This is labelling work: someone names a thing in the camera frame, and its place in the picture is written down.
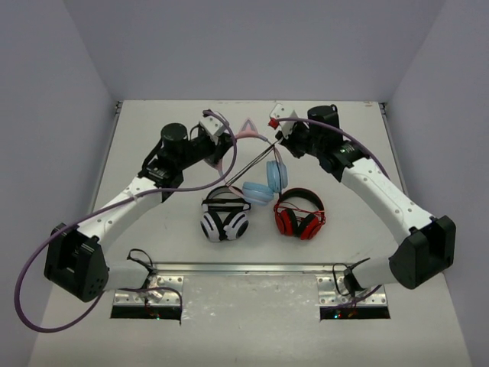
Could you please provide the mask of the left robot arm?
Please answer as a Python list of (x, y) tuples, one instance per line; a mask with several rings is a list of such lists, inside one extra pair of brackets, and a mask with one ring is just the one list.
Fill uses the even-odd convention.
[(83, 302), (103, 291), (142, 288), (150, 268), (131, 260), (109, 263), (106, 252), (125, 230), (177, 190), (185, 169), (204, 160), (219, 162), (233, 143), (227, 126), (211, 116), (199, 122), (195, 138), (180, 123), (165, 125), (137, 176), (100, 213), (71, 229), (53, 230), (44, 276)]

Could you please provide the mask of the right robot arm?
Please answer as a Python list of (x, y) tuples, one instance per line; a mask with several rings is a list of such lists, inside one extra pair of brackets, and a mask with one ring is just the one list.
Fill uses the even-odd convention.
[(451, 267), (456, 225), (415, 204), (387, 176), (378, 158), (339, 127), (334, 105), (315, 106), (300, 118), (294, 109), (276, 104), (270, 127), (295, 158), (308, 154), (339, 183), (356, 193), (389, 229), (398, 247), (389, 257), (349, 265), (343, 273), (348, 295), (398, 283), (415, 289)]

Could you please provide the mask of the pink blue cat-ear headphones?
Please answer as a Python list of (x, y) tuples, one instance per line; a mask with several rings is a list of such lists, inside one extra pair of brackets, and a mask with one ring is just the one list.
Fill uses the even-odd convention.
[(264, 150), (222, 183), (236, 187), (248, 203), (266, 206), (282, 194), (289, 184), (287, 167), (277, 143), (261, 134), (251, 119), (245, 119), (235, 134), (237, 141), (254, 139), (265, 143)]

